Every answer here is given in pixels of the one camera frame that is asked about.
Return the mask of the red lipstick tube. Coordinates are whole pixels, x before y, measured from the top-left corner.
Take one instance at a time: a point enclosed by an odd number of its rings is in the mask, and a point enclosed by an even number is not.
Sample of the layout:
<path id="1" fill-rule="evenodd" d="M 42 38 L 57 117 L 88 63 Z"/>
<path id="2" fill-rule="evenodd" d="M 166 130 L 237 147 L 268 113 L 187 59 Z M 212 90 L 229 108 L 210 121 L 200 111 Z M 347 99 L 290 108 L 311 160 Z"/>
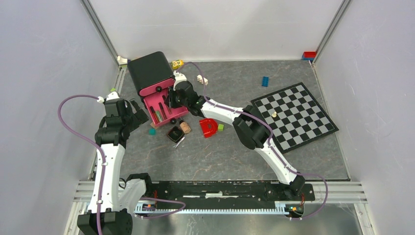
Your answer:
<path id="1" fill-rule="evenodd" d="M 156 111 L 154 110 L 154 108 L 152 106 L 150 106 L 149 108 L 150 108 L 150 111 L 151 111 L 151 114 L 152 114 L 152 117 L 153 117 L 153 122 L 155 124 L 158 124 L 159 123 L 159 120 L 158 120 Z"/>

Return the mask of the green lip balm tube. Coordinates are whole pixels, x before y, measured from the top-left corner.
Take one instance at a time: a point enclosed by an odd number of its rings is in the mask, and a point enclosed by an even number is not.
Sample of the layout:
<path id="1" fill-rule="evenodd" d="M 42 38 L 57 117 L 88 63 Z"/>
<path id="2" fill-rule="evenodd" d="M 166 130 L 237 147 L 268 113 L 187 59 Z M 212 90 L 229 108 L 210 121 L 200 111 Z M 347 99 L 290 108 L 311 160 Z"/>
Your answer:
<path id="1" fill-rule="evenodd" d="M 162 118 L 161 113 L 160 113 L 159 111 L 155 111 L 155 113 L 156 113 L 156 116 L 157 116 L 158 122 L 162 122 L 162 121 L 163 121 L 163 118 Z"/>

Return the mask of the brown lip gloss tube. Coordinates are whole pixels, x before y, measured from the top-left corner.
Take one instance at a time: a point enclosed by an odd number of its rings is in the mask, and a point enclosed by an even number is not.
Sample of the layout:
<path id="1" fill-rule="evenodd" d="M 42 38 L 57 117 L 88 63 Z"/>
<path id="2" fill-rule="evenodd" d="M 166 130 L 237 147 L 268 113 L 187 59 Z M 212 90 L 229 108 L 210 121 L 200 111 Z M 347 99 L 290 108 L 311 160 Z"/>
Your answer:
<path id="1" fill-rule="evenodd" d="M 171 115 L 172 114 L 172 111 L 171 111 L 171 108 L 170 108 L 169 98 L 167 96 L 165 96 L 165 95 L 163 95 L 162 97 L 163 97 L 164 104 L 165 104 L 165 106 L 167 108 L 167 111 Z"/>

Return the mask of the small red lipstick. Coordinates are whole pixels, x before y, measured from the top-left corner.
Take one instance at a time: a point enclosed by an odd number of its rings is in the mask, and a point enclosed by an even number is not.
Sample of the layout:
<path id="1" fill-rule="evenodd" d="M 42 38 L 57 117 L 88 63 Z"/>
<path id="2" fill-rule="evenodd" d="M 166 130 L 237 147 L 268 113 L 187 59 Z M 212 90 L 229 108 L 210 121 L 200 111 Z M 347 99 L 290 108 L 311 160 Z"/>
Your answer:
<path id="1" fill-rule="evenodd" d="M 162 105 L 162 103 L 161 103 L 161 102 L 159 102 L 159 108 L 160 108 L 160 110 L 161 110 L 161 114 L 162 114 L 163 119 L 164 119 L 164 120 L 167 120 L 167 116 L 166 116 L 166 113 L 165 113 L 164 107 L 163 107 L 163 105 Z"/>

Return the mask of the black pink drawer organizer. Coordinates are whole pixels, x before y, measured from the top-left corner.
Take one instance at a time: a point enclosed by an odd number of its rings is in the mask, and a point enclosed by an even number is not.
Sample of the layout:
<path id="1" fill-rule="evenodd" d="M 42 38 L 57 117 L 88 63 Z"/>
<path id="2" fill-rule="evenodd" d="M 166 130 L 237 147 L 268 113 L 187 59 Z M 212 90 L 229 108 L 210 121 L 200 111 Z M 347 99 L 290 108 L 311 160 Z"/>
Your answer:
<path id="1" fill-rule="evenodd" d="M 174 84 L 173 70 L 165 56 L 161 51 L 156 51 L 145 55 L 143 57 L 128 61 L 127 68 L 130 72 L 132 82 L 137 91 L 140 100 L 144 107 L 148 110 L 150 120 L 153 122 L 153 117 L 150 111 L 150 106 L 155 111 L 161 110 L 159 102 L 162 103 L 167 120 L 156 124 L 157 127 L 167 123 L 175 124 L 177 118 L 183 117 L 189 113 L 186 107 L 171 109 L 170 115 L 163 101 L 163 95 L 167 96 L 168 88 Z"/>

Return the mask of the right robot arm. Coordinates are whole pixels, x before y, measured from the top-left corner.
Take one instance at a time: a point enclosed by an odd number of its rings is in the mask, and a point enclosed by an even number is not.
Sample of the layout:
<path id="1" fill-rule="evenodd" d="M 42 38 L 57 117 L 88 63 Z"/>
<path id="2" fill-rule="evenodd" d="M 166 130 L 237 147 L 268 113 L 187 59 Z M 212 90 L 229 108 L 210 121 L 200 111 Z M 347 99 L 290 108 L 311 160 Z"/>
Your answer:
<path id="1" fill-rule="evenodd" d="M 198 95 L 189 81 L 175 83 L 168 88 L 167 105 L 185 107 L 197 117 L 211 118 L 233 126 L 240 142 L 256 151 L 271 167 L 283 185 L 283 195 L 295 200 L 302 194 L 305 178 L 284 158 L 272 139 L 273 131 L 252 105 L 236 108 Z"/>

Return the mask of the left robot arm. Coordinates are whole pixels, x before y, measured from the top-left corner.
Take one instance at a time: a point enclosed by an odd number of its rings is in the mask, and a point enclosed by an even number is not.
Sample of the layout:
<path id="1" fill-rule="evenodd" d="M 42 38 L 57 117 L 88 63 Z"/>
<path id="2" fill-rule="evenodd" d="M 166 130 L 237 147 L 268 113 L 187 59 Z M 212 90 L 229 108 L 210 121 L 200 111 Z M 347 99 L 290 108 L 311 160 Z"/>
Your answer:
<path id="1" fill-rule="evenodd" d="M 91 201 L 77 226 L 85 235 L 130 235 L 139 199 L 149 199 L 154 187 L 144 179 L 132 179 L 119 192 L 120 167 L 130 133 L 149 118 L 135 100 L 112 92 L 102 100 L 105 116 L 95 134 L 97 172 Z"/>

